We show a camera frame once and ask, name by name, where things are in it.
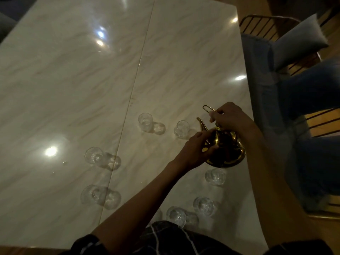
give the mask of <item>teapot spout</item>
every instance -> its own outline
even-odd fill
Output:
[[[199,117],[197,117],[196,119],[200,122],[201,131],[207,131],[208,128],[206,127],[206,125],[204,124],[204,122],[203,122]]]

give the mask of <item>white marble tabletop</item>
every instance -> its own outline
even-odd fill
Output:
[[[173,134],[202,105],[238,104],[252,117],[236,7],[211,0],[38,0],[0,46],[0,245],[69,248],[115,210],[83,205],[90,184],[124,204],[181,150]],[[138,128],[148,112],[163,134]],[[119,157],[113,171],[85,150]],[[246,160],[209,185],[203,164],[184,176],[160,210],[219,202],[198,232],[245,254],[267,246]]]

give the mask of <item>pillow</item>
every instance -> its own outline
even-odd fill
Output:
[[[314,14],[273,43],[274,70],[282,69],[324,47],[328,47],[328,41]]]

